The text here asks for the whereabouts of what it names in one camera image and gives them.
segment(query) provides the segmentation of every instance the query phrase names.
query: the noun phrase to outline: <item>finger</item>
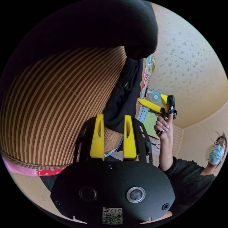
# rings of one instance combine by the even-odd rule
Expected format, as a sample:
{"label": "finger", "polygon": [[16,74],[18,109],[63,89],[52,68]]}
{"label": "finger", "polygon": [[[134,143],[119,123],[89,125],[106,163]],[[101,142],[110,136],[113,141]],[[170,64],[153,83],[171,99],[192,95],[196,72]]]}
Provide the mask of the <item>finger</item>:
{"label": "finger", "polygon": [[172,114],[169,114],[169,117],[168,117],[167,122],[168,122],[169,124],[171,124],[171,123],[173,122],[173,113],[172,113]]}
{"label": "finger", "polygon": [[165,131],[169,131],[168,128],[165,127],[165,126],[164,126],[160,121],[158,121],[158,120],[156,121],[156,125],[159,126],[159,127],[161,127],[161,128],[162,128],[163,130],[165,130]]}
{"label": "finger", "polygon": [[162,132],[165,132],[165,130],[163,130],[160,126],[158,126],[158,125],[155,125],[154,126],[154,130],[155,130],[155,132],[158,132],[158,131],[162,131]]}
{"label": "finger", "polygon": [[157,120],[160,121],[165,127],[169,128],[168,123],[161,116],[158,116]]}

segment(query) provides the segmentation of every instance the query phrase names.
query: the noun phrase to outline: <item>hand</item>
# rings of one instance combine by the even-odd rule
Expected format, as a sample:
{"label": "hand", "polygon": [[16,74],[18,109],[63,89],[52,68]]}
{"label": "hand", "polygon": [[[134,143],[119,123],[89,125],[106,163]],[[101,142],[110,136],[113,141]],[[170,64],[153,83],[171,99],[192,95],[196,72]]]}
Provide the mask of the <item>hand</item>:
{"label": "hand", "polygon": [[157,117],[154,130],[162,131],[162,134],[159,136],[161,141],[173,141],[173,113],[169,114],[169,118],[166,117],[164,120],[161,116]]}

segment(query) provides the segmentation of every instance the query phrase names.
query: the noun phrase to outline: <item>screw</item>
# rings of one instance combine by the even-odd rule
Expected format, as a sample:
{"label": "screw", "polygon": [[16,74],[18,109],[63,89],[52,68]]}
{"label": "screw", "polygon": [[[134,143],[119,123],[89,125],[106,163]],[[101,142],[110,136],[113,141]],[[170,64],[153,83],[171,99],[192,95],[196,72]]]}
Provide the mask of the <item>screw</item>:
{"label": "screw", "polygon": [[169,204],[164,204],[164,205],[162,206],[162,210],[163,210],[163,211],[167,210],[168,208],[169,208]]}
{"label": "screw", "polygon": [[116,171],[116,167],[114,165],[109,165],[109,170],[111,172],[114,172],[114,171]]}
{"label": "screw", "polygon": [[57,206],[58,208],[60,208],[60,209],[62,208],[62,206],[61,206],[61,204],[60,204],[59,201],[56,201],[55,204],[56,204],[56,206]]}

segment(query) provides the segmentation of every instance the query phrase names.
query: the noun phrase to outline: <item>hair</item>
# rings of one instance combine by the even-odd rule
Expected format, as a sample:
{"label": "hair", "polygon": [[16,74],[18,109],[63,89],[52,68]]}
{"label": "hair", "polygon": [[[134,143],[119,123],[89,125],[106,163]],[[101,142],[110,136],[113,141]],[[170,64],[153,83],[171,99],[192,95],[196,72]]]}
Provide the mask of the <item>hair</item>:
{"label": "hair", "polygon": [[223,134],[221,135],[221,136],[219,136],[218,138],[217,138],[217,140],[216,140],[216,142],[219,140],[219,139],[221,139],[221,138],[223,138],[224,140],[225,140],[225,150],[224,150],[224,153],[223,153],[223,156],[225,155],[225,153],[226,153],[226,149],[227,149],[227,139],[226,139],[226,136],[225,136],[225,133],[223,132]]}

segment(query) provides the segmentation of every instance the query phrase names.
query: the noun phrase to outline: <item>poster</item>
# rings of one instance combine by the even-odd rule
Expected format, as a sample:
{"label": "poster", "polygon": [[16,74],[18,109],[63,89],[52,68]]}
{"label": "poster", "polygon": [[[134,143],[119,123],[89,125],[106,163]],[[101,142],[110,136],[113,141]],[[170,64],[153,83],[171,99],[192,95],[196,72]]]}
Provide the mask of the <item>poster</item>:
{"label": "poster", "polygon": [[155,68],[154,54],[151,54],[146,60],[146,69],[145,69],[145,73],[143,76],[141,99],[144,99],[145,91],[149,84],[150,77],[151,77],[152,73],[154,72],[154,68]]}

